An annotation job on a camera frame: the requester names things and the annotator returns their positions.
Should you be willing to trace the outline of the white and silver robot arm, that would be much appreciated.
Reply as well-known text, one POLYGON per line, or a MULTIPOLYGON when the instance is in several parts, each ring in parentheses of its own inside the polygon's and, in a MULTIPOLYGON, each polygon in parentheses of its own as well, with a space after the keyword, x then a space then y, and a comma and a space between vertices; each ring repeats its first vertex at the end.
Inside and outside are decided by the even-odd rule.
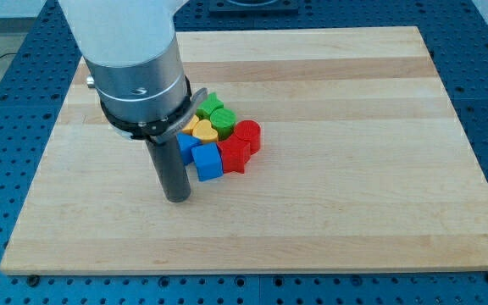
POLYGON ((208 96, 192 92, 174 16, 186 0, 60 0, 110 123, 164 143, 208 96))

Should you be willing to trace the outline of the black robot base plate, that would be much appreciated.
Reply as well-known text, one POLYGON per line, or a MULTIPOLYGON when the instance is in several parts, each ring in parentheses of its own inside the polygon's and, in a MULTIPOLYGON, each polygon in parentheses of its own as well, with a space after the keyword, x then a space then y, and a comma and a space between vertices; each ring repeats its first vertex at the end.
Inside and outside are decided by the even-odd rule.
POLYGON ((210 0, 211 14, 296 13, 297 0, 210 0))

